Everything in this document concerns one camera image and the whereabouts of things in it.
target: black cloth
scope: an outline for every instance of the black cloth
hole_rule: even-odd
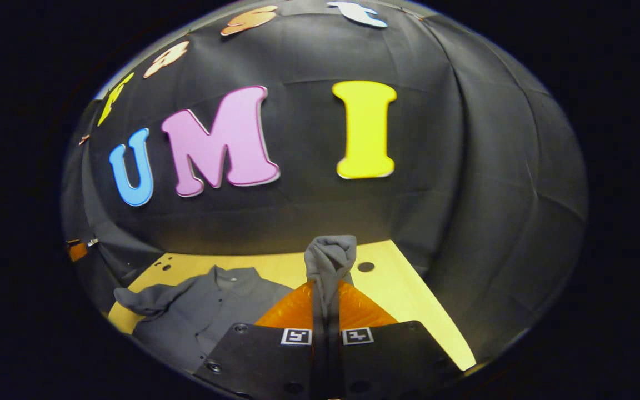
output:
[[[195,371],[235,323],[258,321],[292,290],[262,279],[255,268],[218,266],[178,284],[155,284],[133,293],[115,289],[117,301],[147,316],[132,336],[168,364]]]

